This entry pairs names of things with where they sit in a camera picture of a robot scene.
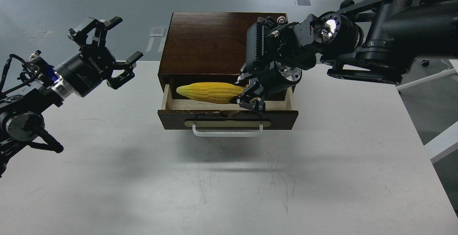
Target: table surface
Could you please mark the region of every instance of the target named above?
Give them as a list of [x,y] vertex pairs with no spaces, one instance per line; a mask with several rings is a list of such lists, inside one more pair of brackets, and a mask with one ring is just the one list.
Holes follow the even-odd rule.
[[304,72],[291,131],[165,131],[158,62],[44,112],[65,147],[25,148],[0,179],[0,234],[456,234],[393,85]]

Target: wooden cabinet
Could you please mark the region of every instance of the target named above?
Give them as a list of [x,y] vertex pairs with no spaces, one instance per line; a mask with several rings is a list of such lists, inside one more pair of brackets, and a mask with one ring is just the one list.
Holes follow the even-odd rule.
[[170,21],[158,78],[164,91],[157,111],[165,129],[292,129],[298,116],[293,90],[270,96],[266,112],[236,104],[186,99],[175,90],[195,82],[234,83],[245,63],[247,29],[258,17],[275,19],[284,13],[174,12]]

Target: drawer handle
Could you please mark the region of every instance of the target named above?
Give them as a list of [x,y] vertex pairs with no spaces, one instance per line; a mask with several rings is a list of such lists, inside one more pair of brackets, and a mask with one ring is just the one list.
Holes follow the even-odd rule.
[[258,137],[262,133],[263,125],[259,124],[256,131],[198,131],[193,123],[193,133],[198,137]]

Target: yellow corn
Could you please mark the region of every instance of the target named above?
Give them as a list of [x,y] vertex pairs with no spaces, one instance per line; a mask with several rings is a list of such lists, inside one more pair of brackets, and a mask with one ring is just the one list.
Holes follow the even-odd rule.
[[230,103],[233,97],[243,92],[245,87],[239,87],[222,82],[200,82],[183,85],[176,92],[189,99],[209,103]]

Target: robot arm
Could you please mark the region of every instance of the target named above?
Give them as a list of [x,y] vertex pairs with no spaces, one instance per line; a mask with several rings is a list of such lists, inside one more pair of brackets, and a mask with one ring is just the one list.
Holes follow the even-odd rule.
[[[136,61],[143,54],[136,52],[121,62],[116,61],[105,47],[107,31],[121,21],[120,17],[110,21],[89,18],[77,28],[70,28],[68,37],[79,45],[80,50],[55,68],[39,57],[40,51],[32,54],[27,61],[10,54],[3,70],[0,90],[13,58],[21,61],[24,71],[19,77],[23,82],[21,85],[0,93],[0,177],[11,157],[26,146],[57,153],[64,150],[44,129],[41,113],[49,106],[61,106],[72,93],[85,97],[103,80],[117,89],[134,77]],[[88,33],[94,29],[92,42],[87,43]],[[111,77],[113,70],[124,72]],[[45,143],[33,142],[37,137]]]
[[[372,22],[365,38],[360,22]],[[345,0],[340,10],[301,23],[259,18],[247,31],[247,60],[236,82],[248,86],[233,101],[265,111],[265,98],[299,83],[317,53],[331,77],[399,84],[419,55],[458,57],[457,25],[458,0]]]

